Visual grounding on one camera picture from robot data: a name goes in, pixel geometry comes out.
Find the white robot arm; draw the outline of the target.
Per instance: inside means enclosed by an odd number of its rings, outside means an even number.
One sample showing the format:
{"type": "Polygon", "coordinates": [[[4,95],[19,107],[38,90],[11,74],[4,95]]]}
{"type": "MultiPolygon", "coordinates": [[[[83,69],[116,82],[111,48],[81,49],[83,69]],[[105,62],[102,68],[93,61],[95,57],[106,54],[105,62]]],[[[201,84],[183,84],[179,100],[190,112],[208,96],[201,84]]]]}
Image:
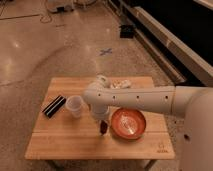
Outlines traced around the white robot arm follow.
{"type": "Polygon", "coordinates": [[[183,118],[180,171],[213,171],[213,87],[112,89],[109,79],[98,75],[82,96],[99,120],[108,115],[110,106],[183,118]]]}

